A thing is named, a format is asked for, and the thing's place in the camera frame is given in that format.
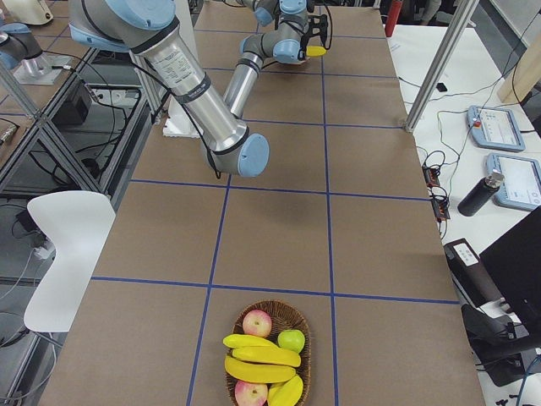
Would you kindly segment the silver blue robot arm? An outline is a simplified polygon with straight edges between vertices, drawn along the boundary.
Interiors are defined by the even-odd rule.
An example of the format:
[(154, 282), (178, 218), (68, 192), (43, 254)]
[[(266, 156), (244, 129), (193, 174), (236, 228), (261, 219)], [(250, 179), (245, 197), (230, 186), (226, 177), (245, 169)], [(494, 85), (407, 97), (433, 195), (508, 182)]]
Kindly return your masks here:
[(1, 62), (6, 69), (14, 69), (23, 60), (38, 58), (42, 53), (27, 25), (14, 22), (1, 26)]
[(161, 83), (202, 128), (201, 150), (218, 173), (256, 177), (267, 166), (267, 139), (241, 119), (250, 91), (267, 58), (300, 63), (309, 28), (305, 1), (246, 1), (261, 25), (278, 20), (275, 30), (243, 41), (241, 57), (224, 95), (181, 37), (173, 1), (71, 1), (72, 38), (88, 47), (131, 52), (144, 58)]

